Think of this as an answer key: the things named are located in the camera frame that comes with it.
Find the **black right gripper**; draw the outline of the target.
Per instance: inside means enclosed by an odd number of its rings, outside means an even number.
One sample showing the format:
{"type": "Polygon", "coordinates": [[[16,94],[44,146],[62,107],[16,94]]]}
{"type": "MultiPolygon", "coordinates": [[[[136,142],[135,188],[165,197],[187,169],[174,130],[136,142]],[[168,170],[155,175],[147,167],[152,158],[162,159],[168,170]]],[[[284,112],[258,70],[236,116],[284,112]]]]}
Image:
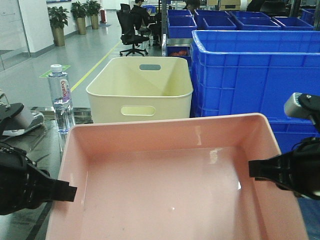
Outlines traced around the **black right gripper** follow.
{"type": "Polygon", "coordinates": [[[268,159],[250,160],[249,176],[273,182],[288,182],[296,197],[320,198],[320,139],[307,137],[295,144],[291,152],[268,159]]]}

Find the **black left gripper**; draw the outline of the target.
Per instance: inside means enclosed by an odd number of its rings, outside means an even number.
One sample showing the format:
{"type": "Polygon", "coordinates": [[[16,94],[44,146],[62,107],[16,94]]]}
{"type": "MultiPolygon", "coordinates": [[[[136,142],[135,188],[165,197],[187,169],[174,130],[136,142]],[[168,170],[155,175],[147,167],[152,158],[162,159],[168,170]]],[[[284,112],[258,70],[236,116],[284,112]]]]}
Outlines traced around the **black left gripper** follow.
{"type": "Polygon", "coordinates": [[[74,202],[77,187],[68,181],[48,178],[49,195],[42,199],[35,194],[34,183],[39,172],[48,177],[50,173],[39,169],[27,152],[5,143],[0,144],[0,214],[9,215],[22,209],[36,209],[48,201],[74,202]]]}

